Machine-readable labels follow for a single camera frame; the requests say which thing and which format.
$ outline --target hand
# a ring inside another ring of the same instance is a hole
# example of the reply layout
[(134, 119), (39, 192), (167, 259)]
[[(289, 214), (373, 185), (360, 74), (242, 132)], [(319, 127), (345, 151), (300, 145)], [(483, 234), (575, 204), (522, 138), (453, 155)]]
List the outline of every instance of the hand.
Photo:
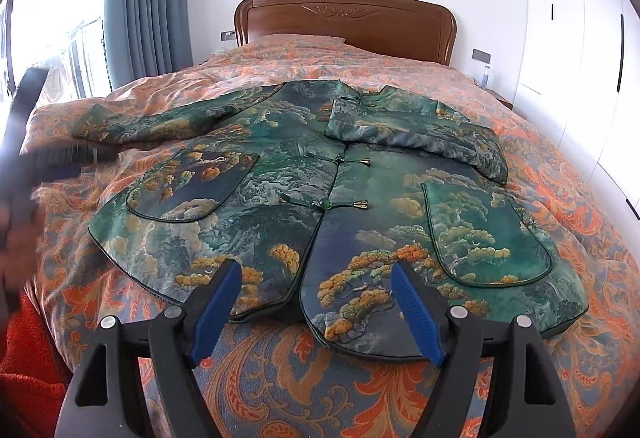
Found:
[[(11, 212), (0, 204), (0, 227), (7, 228)], [(17, 292), (36, 273), (38, 268), (38, 238), (44, 230), (44, 211), (37, 209), (28, 224), (12, 227), (0, 248), (0, 277), (4, 275), (7, 291)]]

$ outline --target headboard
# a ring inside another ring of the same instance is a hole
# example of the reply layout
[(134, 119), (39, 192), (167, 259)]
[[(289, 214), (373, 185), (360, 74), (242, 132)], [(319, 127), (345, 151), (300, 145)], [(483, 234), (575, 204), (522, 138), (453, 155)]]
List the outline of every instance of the headboard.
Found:
[(415, 0), (244, 0), (235, 24), (238, 46), (275, 33), (329, 35), (370, 52), (444, 65), (457, 30), (447, 8)]

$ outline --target white wardrobe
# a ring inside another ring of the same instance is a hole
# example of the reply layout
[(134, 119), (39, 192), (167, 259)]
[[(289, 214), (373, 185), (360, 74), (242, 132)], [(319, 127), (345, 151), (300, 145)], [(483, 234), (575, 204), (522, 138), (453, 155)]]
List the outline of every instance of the white wardrobe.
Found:
[(529, 0), (514, 111), (558, 146), (640, 261), (640, 19), (629, 0)]

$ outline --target orange floral pattern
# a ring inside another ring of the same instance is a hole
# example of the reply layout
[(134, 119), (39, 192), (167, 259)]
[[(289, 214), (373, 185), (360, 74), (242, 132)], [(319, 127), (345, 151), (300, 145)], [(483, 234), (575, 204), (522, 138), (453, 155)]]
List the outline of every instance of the orange floral pattern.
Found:
[[(27, 145), (68, 140), (94, 104), (115, 113), (155, 114), (226, 92), (296, 79), (341, 79), (363, 91), (389, 84), (450, 104), (492, 128), (509, 166), (507, 187), (547, 230), (580, 276), (589, 311), (548, 342), (568, 395), (578, 436), (599, 436), (640, 375), (640, 273), (588, 187), (528, 122), (462, 74), (435, 63), (379, 56), (309, 36), (262, 39), (201, 66), (132, 82), (108, 98), (36, 110)], [(46, 207), (36, 299), (57, 348), (78, 366), (96, 322), (155, 316), (163, 302), (119, 272), (87, 237), (92, 215), (155, 164), (184, 148), (124, 147), (110, 166), (87, 167), (74, 180), (37, 191)], [(477, 434), (491, 361), (481, 363), (463, 436)], [(263, 322), (227, 326), (213, 356), (196, 370), (224, 436), (405, 437), (436, 379), (428, 363), (385, 364), (345, 357), (311, 339), (305, 326)], [(152, 376), (143, 379), (154, 426), (169, 436)]]

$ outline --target red fabric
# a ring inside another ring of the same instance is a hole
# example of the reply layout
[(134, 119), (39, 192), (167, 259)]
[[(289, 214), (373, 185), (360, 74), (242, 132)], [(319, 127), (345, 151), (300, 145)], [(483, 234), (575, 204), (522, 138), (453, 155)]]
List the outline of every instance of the red fabric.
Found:
[(50, 438), (70, 373), (53, 347), (48, 329), (26, 294), (21, 310), (0, 335), (0, 390), (33, 437)]

